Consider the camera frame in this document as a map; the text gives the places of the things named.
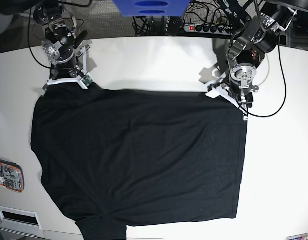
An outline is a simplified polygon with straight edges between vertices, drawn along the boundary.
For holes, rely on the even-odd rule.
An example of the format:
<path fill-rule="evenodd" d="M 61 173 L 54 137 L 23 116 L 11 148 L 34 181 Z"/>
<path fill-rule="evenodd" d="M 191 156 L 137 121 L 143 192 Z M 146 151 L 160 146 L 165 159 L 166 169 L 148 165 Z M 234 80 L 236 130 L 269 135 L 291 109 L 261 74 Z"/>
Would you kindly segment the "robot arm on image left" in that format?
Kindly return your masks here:
<path fill-rule="evenodd" d="M 75 51 L 87 38 L 86 30 L 78 33 L 77 19 L 71 16 L 69 27 L 63 18 L 63 6 L 57 0 L 44 0 L 35 6 L 34 21 L 43 27 L 42 49 L 47 55 L 50 66 L 39 63 L 49 70 L 51 80 L 74 77 L 83 78 L 84 65 L 79 62 Z"/>

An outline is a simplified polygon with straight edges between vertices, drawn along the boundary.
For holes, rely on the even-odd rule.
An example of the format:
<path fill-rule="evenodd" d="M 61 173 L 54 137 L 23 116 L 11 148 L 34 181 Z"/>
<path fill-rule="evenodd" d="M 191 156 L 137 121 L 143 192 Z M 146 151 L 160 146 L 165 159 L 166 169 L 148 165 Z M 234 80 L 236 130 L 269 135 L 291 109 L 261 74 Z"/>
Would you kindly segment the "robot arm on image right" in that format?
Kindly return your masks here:
<path fill-rule="evenodd" d="M 229 85 L 240 104 L 249 104 L 257 68 L 278 43 L 279 35 L 290 26 L 298 12 L 308 13 L 308 0 L 266 0 L 260 7 L 253 1 L 256 16 L 234 33 L 227 52 Z"/>

